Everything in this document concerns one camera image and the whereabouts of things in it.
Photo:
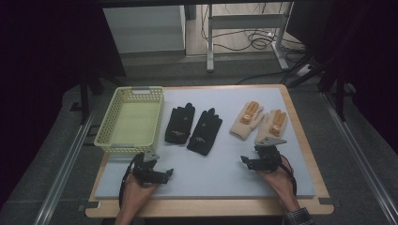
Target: metal rack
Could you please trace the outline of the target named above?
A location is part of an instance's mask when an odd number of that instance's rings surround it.
[[[279,28],[279,34],[271,46],[275,52],[282,70],[288,65],[281,51],[281,41],[287,21],[290,16],[292,2],[288,2],[284,13],[264,15],[220,15],[213,16],[213,7],[208,5],[208,39],[207,39],[207,71],[214,71],[213,30],[223,29],[250,29],[250,28]]]

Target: metal frame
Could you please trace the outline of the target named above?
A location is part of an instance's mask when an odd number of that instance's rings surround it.
[[[249,28],[279,28],[279,34],[271,46],[275,52],[282,70],[288,70],[289,66],[284,59],[281,42],[287,21],[290,16],[292,2],[288,2],[283,14],[266,15],[233,15],[213,16],[213,6],[208,5],[208,38],[207,38],[207,71],[214,71],[213,30],[223,29],[249,29]]]
[[[383,210],[387,220],[390,224],[398,224],[398,209],[394,203],[394,200],[378,178],[366,156],[363,154],[362,150],[360,149],[360,145],[357,143],[357,140],[351,133],[348,125],[342,121],[340,116],[333,110],[335,106],[332,97],[330,94],[325,93],[321,93],[321,97],[324,99],[334,123],[342,134],[353,158],[357,162],[363,177],[368,183],[371,191],[374,193],[375,198],[380,204],[380,207]]]
[[[93,111],[88,115],[85,124],[80,125],[79,131],[71,145],[68,154],[66,155],[64,162],[62,163],[58,174],[56,175],[52,186],[50,187],[49,193],[46,196],[43,204],[41,205],[38,215],[35,219],[34,224],[49,224],[53,216],[55,207],[58,204],[59,198],[64,190],[65,184],[69,179],[70,172],[72,171],[73,165],[78,157],[82,148],[84,138],[90,128],[90,125],[95,117],[95,114],[100,105],[100,98],[97,97],[94,102]]]

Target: metal rail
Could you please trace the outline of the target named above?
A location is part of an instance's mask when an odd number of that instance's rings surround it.
[[[355,140],[349,127],[345,122],[342,122],[340,120],[339,115],[334,111],[334,103],[330,94],[321,93],[321,96],[325,100],[331,117],[333,118],[334,122],[337,125],[337,128],[344,137],[348,148],[350,149],[354,159],[356,160],[360,171],[362,172],[366,182],[369,185],[369,188],[374,193],[375,198],[377,199],[381,209],[386,215],[387,220],[390,222],[390,224],[398,224],[398,210],[394,201],[392,200],[390,194],[388,193],[382,182],[378,179],[375,171],[372,169],[372,166],[360,149],[360,145]]]
[[[76,137],[62,163],[58,174],[56,175],[52,186],[50,187],[49,193],[46,196],[46,199],[43,202],[40,210],[38,211],[38,215],[35,219],[35,225],[41,224],[49,224],[51,217],[53,216],[55,207],[58,204],[58,201],[61,197],[62,191],[64,190],[65,184],[68,181],[70,172],[73,168],[73,165],[76,161],[80,153],[80,149],[82,148],[85,135],[87,134],[90,125],[95,117],[97,108],[99,106],[100,97],[95,98],[94,107],[89,114],[86,122],[83,125],[80,125],[79,131],[76,134]]]

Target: wrist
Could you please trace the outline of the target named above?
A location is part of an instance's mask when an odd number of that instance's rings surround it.
[[[288,193],[279,195],[279,197],[286,213],[291,213],[300,209],[299,202],[295,195]]]
[[[117,214],[115,225],[130,225],[132,220],[134,219],[134,216],[134,211],[125,210],[122,208]]]

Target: black device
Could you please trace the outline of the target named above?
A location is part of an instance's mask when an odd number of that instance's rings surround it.
[[[174,169],[168,170],[167,172],[155,172],[153,168],[158,161],[150,160],[145,162],[144,158],[144,153],[135,155],[135,157],[131,160],[130,165],[126,169],[119,190],[119,207],[122,205],[124,187],[126,185],[126,180],[129,176],[129,173],[134,175],[141,186],[144,183],[167,184],[169,177],[172,176]]]
[[[287,158],[281,155],[275,145],[256,145],[254,149],[257,152],[257,155],[260,157],[259,159],[248,159],[247,157],[240,156],[242,162],[248,166],[248,169],[253,171],[265,171],[267,173],[272,173],[281,167],[290,177],[290,180],[293,184],[293,194],[296,195],[297,182],[295,176],[292,173],[292,168],[290,168],[289,170],[282,163],[282,158],[285,158],[286,160]]]

